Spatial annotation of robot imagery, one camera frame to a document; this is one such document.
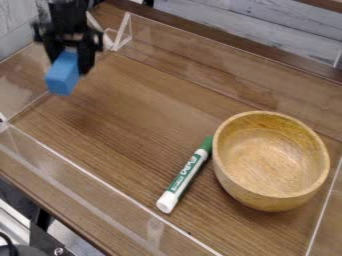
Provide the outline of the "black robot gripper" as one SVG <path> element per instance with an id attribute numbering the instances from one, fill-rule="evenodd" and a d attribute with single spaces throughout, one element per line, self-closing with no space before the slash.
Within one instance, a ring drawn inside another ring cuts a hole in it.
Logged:
<path id="1" fill-rule="evenodd" d="M 103 33 L 92 29 L 87 23 L 87 11 L 102 0 L 36 0 L 39 18 L 31 23 L 34 40 L 44 44 L 44 49 L 54 62 L 64 50 L 63 44 L 52 37 L 43 35 L 55 33 L 59 36 L 91 34 L 94 42 L 82 41 L 78 45 L 79 73 L 86 75 L 95 65 L 95 54 L 103 49 Z"/>

